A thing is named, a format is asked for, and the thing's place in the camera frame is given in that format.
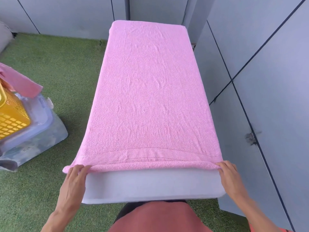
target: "plastic basket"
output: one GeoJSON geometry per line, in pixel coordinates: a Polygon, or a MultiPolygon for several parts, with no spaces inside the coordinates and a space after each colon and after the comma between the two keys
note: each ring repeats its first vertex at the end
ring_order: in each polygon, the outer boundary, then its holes
{"type": "Polygon", "coordinates": [[[14,93],[0,83],[0,140],[31,123],[23,104],[14,93]]]}

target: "black pants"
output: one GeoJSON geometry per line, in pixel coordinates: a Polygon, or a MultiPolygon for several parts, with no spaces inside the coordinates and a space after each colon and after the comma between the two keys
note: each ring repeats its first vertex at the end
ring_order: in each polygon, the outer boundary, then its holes
{"type": "MultiPolygon", "coordinates": [[[[172,202],[184,202],[184,203],[187,203],[187,201],[185,200],[164,200],[165,202],[169,202],[169,203],[172,203],[172,202]]],[[[132,212],[134,209],[136,209],[137,207],[139,206],[142,206],[143,204],[145,203],[149,203],[149,202],[152,202],[152,201],[145,201],[145,202],[132,202],[132,203],[127,203],[119,212],[118,216],[116,217],[114,223],[122,218],[123,216],[127,215],[128,213],[132,212]]]]}

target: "towel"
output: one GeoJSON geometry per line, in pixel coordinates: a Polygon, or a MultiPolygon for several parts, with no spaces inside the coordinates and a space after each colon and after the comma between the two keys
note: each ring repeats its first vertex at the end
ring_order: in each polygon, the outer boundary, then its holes
{"type": "Polygon", "coordinates": [[[43,86],[3,63],[0,63],[0,79],[4,82],[4,87],[28,98],[36,97],[43,89],[43,86]]]}
{"type": "Polygon", "coordinates": [[[113,22],[86,133],[75,160],[105,172],[216,169],[222,161],[184,26],[113,22]]]}

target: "forearm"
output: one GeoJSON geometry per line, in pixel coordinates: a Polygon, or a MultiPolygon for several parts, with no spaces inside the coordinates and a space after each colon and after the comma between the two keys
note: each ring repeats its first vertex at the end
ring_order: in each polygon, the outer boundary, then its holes
{"type": "Polygon", "coordinates": [[[69,222],[73,219],[75,213],[53,212],[41,232],[63,232],[69,222]]]}
{"type": "Polygon", "coordinates": [[[254,200],[235,200],[237,206],[245,214],[255,232],[280,232],[280,229],[259,209],[254,200]]]}

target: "white tabletop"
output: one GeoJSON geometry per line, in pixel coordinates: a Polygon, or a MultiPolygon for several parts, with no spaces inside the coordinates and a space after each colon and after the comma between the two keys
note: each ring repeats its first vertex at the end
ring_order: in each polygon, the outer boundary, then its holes
{"type": "Polygon", "coordinates": [[[217,170],[128,170],[88,174],[83,203],[209,199],[224,194],[217,170]]]}

